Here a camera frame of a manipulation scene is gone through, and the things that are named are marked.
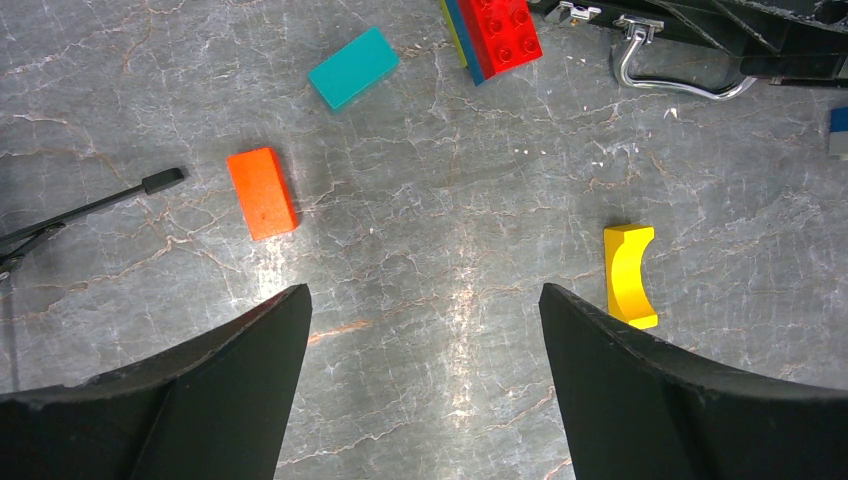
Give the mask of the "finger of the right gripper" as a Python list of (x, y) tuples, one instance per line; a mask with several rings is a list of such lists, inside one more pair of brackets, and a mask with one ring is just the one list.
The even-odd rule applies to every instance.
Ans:
[(655, 1), (706, 44), (772, 83), (847, 81), (845, 1)]

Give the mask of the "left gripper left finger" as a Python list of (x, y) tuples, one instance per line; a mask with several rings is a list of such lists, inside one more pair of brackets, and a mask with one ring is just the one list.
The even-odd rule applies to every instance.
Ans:
[(308, 343), (309, 288), (84, 383), (1, 398), (5, 479), (270, 479)]

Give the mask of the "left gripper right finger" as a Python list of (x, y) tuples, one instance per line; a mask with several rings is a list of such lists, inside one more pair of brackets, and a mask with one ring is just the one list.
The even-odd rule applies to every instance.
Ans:
[(730, 367), (544, 285), (541, 323), (579, 479), (843, 479), (847, 394)]

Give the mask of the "black poker chip case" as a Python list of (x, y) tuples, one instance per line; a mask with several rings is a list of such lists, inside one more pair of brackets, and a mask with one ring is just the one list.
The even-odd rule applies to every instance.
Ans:
[[(634, 76), (630, 71), (636, 54), (655, 38), (682, 42), (691, 45), (709, 46), (698, 35), (686, 28), (665, 10), (655, 6), (655, 1), (697, 0), (647, 0), (647, 1), (532, 1), (529, 8), (549, 23), (556, 25), (591, 24), (614, 29), (622, 33), (624, 42), (613, 53), (613, 72), (616, 80), (627, 87), (650, 90), (665, 90), (686, 93), (713, 101), (733, 99), (756, 81), (765, 80), (740, 73), (739, 60), (730, 57), (738, 67), (730, 85), (719, 89), (707, 89), (682, 80), (663, 77)], [(781, 0), (702, 0), (702, 1), (781, 1)], [(779, 86), (806, 88), (844, 89), (845, 83), (772, 83)]]

